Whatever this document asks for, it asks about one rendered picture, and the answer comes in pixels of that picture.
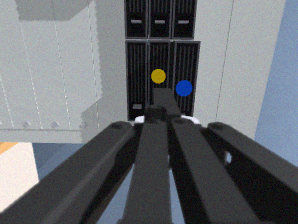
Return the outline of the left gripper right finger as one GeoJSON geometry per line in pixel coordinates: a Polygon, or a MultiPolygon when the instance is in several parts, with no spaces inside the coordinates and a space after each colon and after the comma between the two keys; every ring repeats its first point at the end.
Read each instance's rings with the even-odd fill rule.
{"type": "Polygon", "coordinates": [[[227,124],[181,116],[171,88],[162,91],[185,224],[298,224],[297,166],[227,124]]]}

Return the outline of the grey metal rack frame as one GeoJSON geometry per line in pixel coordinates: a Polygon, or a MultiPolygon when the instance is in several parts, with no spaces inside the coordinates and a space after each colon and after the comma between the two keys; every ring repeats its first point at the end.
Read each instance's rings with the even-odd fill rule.
{"type": "MultiPolygon", "coordinates": [[[[193,117],[254,140],[286,0],[197,0],[193,117]]],[[[128,121],[124,0],[0,0],[0,142],[86,144],[128,121]]]]}

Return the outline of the tan flat board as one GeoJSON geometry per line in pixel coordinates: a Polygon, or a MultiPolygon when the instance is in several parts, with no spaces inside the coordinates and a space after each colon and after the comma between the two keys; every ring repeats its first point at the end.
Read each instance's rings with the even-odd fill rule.
{"type": "Polygon", "coordinates": [[[0,142],[0,155],[16,144],[17,142],[0,142]]]}

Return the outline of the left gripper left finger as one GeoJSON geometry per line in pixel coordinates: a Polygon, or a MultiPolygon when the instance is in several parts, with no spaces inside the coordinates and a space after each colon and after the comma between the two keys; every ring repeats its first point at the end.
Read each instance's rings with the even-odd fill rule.
{"type": "Polygon", "coordinates": [[[117,121],[9,206],[0,224],[96,224],[133,167],[122,219],[117,224],[174,224],[162,88],[144,116],[117,121]]]}

